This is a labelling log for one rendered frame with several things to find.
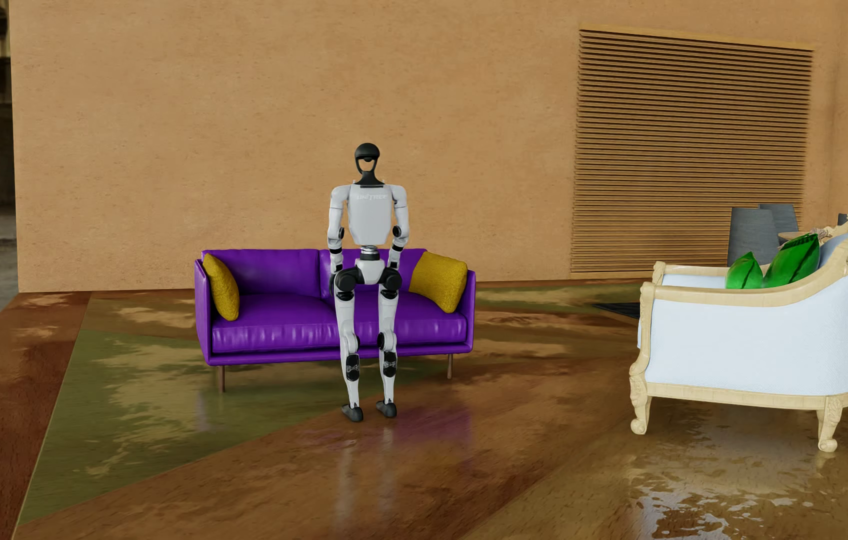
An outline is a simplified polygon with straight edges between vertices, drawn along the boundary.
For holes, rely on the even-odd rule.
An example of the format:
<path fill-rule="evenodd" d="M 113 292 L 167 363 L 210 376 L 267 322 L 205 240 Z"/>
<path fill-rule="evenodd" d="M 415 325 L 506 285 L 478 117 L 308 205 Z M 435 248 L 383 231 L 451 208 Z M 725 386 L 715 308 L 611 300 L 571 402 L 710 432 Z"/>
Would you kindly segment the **dark purple leather sofa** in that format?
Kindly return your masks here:
<path fill-rule="evenodd" d="M 219 260 L 238 289 L 238 317 L 228 321 L 212 298 L 205 262 Z M 454 356 L 474 342 L 476 275 L 467 270 L 461 297 L 447 312 L 410 291 L 430 262 L 427 250 L 405 248 L 398 270 L 403 280 L 394 322 L 396 355 Z M 229 249 L 202 251 L 193 264 L 195 329 L 211 366 L 341 359 L 332 273 L 327 250 Z"/>

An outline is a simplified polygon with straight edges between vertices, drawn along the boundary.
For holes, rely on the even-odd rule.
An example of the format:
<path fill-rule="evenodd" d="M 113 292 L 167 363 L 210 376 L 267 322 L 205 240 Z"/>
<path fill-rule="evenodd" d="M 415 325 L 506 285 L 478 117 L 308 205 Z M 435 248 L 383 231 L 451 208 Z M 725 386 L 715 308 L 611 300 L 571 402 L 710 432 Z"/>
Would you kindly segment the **mustard yellow cushion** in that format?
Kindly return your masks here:
<path fill-rule="evenodd" d="M 211 297 L 218 314 L 233 322 L 240 313 L 240 290 L 226 264 L 211 253 L 205 253 L 202 265 L 209 280 Z"/>
<path fill-rule="evenodd" d="M 408 291 L 430 299 L 444 313 L 454 313 L 464 295 L 467 274 L 464 261 L 424 251 L 414 267 Z"/>

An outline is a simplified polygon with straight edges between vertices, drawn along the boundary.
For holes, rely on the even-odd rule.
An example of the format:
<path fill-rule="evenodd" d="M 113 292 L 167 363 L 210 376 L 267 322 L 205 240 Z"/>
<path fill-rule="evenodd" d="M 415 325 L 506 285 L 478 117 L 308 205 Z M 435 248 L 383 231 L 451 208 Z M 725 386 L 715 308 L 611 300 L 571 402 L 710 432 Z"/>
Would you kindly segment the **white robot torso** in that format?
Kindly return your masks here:
<path fill-rule="evenodd" d="M 358 266 L 365 283 L 376 285 L 384 268 L 378 248 L 387 243 L 392 230 L 392 188 L 386 184 L 373 187 L 351 183 L 346 190 L 348 231 L 355 244 L 360 246 Z M 374 266 L 370 271 L 372 280 L 367 280 L 369 274 L 365 269 L 370 269 L 367 264 Z"/>

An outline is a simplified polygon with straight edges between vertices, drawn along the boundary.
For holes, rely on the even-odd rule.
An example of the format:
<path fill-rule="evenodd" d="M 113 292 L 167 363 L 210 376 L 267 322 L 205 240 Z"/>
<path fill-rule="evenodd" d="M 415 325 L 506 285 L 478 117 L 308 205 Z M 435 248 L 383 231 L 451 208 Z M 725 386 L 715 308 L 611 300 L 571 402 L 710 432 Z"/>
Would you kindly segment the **white right robot leg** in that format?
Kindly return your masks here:
<path fill-rule="evenodd" d="M 348 395 L 348 402 L 341 407 L 341 411 L 355 423 L 363 421 L 363 411 L 359 405 L 360 339 L 355 333 L 354 326 L 355 288 L 360 277 L 361 272 L 358 268 L 344 269 L 342 264 L 336 264 L 331 281 L 339 337 L 340 365 Z"/>

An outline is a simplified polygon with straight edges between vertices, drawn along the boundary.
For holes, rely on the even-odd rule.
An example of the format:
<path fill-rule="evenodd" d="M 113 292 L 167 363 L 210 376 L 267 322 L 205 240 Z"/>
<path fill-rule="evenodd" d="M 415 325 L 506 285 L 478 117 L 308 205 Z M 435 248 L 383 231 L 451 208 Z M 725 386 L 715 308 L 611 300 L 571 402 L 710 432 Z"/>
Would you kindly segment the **white robot leg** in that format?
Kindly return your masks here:
<path fill-rule="evenodd" d="M 379 348 L 379 367 L 382 377 L 383 399 L 377 402 L 376 408 L 386 418 L 394 418 L 397 415 L 397 408 L 394 403 L 394 381 L 398 360 L 394 323 L 402 278 L 398 270 L 390 266 L 384 266 L 382 274 L 378 279 L 378 284 L 380 286 L 380 296 L 378 297 L 379 334 L 377 345 Z"/>
<path fill-rule="evenodd" d="M 342 264 L 336 264 L 331 281 L 339 337 L 340 365 L 348 395 L 348 402 L 341 407 L 341 411 L 355 423 L 363 421 L 363 411 L 359 405 L 360 339 L 355 333 L 354 326 L 355 288 L 360 277 L 361 272 L 358 268 L 344 269 Z"/>

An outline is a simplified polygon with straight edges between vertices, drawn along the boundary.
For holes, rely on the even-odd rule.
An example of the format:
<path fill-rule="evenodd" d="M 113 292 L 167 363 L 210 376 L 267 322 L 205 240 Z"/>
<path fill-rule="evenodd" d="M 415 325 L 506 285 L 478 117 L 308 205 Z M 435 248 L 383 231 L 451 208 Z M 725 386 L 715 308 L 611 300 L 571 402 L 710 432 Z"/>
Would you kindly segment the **white left robot leg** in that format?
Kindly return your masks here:
<path fill-rule="evenodd" d="M 402 278 L 398 270 L 390 266 L 384 266 L 382 274 L 378 279 L 378 284 L 380 286 L 380 296 L 378 297 L 379 334 L 377 345 L 379 348 L 379 367 L 382 377 L 383 399 L 377 402 L 376 408 L 386 418 L 394 418 L 397 415 L 397 408 L 394 403 L 394 381 L 398 360 L 394 323 Z"/>

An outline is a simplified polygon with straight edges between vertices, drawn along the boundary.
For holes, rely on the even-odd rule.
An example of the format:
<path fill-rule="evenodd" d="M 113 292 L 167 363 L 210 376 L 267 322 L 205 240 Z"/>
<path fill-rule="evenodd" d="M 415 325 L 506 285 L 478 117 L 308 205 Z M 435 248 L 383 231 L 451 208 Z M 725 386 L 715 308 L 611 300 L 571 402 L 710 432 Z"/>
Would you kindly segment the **black robot head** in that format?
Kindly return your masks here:
<path fill-rule="evenodd" d="M 370 142 L 361 143 L 354 153 L 355 165 L 360 174 L 356 185 L 362 187 L 381 187 L 384 183 L 375 176 L 375 168 L 380 158 L 380 150 Z"/>

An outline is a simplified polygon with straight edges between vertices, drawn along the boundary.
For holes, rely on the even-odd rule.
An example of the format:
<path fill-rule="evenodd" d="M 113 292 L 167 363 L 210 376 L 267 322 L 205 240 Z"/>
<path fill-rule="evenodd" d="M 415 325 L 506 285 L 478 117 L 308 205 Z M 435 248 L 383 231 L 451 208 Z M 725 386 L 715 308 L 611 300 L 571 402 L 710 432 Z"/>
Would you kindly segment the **green satin cushion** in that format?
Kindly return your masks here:
<path fill-rule="evenodd" d="M 753 251 L 738 257 L 725 274 L 726 289 L 762 289 L 764 272 Z"/>
<path fill-rule="evenodd" d="M 808 232 L 783 244 L 763 278 L 763 289 L 786 286 L 807 278 L 821 263 L 819 235 Z"/>

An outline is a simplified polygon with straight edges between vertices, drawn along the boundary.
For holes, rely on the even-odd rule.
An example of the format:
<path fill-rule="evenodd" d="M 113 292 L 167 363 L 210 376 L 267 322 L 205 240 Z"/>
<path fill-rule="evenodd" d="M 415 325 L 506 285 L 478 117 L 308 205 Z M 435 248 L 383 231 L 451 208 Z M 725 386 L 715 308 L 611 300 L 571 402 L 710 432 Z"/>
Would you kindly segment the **beige dining table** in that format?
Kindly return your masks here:
<path fill-rule="evenodd" d="M 813 227 L 810 231 L 780 231 L 777 234 L 781 244 L 807 235 L 817 237 L 819 244 L 824 244 L 828 239 L 835 236 L 835 227 Z"/>

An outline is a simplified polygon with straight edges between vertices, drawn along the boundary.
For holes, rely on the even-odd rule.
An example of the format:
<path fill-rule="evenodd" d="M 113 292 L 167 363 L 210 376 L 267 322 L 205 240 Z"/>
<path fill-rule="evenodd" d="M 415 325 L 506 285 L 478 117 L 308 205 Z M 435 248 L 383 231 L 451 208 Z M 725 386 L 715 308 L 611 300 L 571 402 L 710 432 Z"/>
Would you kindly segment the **brown slatted wall panel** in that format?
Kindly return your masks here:
<path fill-rule="evenodd" d="M 580 28 L 571 272 L 723 264 L 733 208 L 802 220 L 813 62 L 803 44 Z"/>

